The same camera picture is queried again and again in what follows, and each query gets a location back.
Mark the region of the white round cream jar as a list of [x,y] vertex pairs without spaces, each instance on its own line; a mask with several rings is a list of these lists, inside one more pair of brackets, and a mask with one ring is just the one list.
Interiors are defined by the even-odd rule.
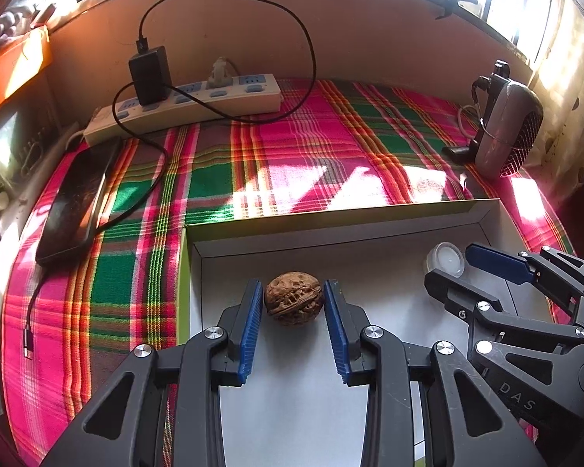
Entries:
[[465,271],[465,258],[457,246],[442,241],[429,251],[425,259],[425,272],[433,270],[461,277]]

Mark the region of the brown walnut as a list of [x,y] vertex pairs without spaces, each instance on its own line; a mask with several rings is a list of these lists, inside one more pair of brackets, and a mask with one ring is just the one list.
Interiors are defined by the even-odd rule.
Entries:
[[297,327],[314,321],[323,309],[323,288],[305,272],[291,271],[274,277],[264,298],[267,313],[279,324]]

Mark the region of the white power strip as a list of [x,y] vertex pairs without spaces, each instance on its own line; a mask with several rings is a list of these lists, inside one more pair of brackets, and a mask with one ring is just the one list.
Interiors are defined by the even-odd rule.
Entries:
[[204,81],[184,84],[181,93],[169,94],[166,100],[151,105],[139,104],[136,97],[97,111],[83,136],[95,146],[116,136],[126,137],[126,130],[146,134],[177,125],[212,120],[215,110],[231,116],[273,114],[281,106],[281,92],[271,74],[239,76],[229,86],[210,88]]

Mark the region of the small black usb stick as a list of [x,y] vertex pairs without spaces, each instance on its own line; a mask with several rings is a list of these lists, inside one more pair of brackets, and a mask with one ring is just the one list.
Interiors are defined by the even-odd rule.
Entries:
[[476,150],[471,146],[448,147],[442,149],[442,154],[456,165],[465,165],[476,159]]

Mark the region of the black charger adapter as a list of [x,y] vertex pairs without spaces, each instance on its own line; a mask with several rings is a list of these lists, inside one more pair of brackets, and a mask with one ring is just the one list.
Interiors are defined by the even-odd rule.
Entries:
[[136,53],[129,59],[128,68],[142,107],[158,104],[169,97],[172,78],[164,46]]

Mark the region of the black smartphone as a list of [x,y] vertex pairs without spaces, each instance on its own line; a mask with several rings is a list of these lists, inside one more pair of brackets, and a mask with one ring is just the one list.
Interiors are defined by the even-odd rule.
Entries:
[[77,153],[49,209],[35,261],[44,269],[83,257],[95,238],[107,179],[123,147],[113,137]]

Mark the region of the plaid pink green bedspread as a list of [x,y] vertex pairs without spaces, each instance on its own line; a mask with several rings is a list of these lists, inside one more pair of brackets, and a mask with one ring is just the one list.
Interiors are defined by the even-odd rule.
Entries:
[[179,337],[184,229],[323,210],[498,198],[531,250],[572,244],[526,174],[488,181],[441,153],[462,144],[455,104],[400,88],[288,80],[301,108],[271,125],[226,121],[157,134],[171,159],[129,140],[103,198],[118,225],[74,266],[42,273],[35,251],[69,167],[63,159],[27,220],[3,302],[5,411],[23,464],[40,464],[125,354]]

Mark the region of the grey portable fan heater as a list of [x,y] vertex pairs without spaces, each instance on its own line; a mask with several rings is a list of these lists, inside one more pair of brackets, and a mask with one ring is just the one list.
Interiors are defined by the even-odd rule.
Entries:
[[487,179],[515,175],[524,165],[543,121],[543,106],[525,84],[510,78],[510,64],[497,60],[484,78],[486,106],[475,137],[475,165]]

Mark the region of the white plug in strip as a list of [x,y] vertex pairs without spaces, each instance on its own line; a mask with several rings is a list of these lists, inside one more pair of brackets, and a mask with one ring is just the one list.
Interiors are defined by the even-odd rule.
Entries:
[[235,63],[227,57],[219,57],[213,63],[211,74],[206,86],[209,89],[225,88],[233,84],[233,77],[238,76],[239,71]]

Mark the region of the cream patterned curtain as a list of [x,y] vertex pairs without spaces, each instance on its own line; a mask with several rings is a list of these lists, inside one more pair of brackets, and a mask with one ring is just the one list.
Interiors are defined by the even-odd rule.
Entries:
[[554,205],[584,184],[584,14],[558,0],[528,86],[543,105],[543,122],[525,169]]

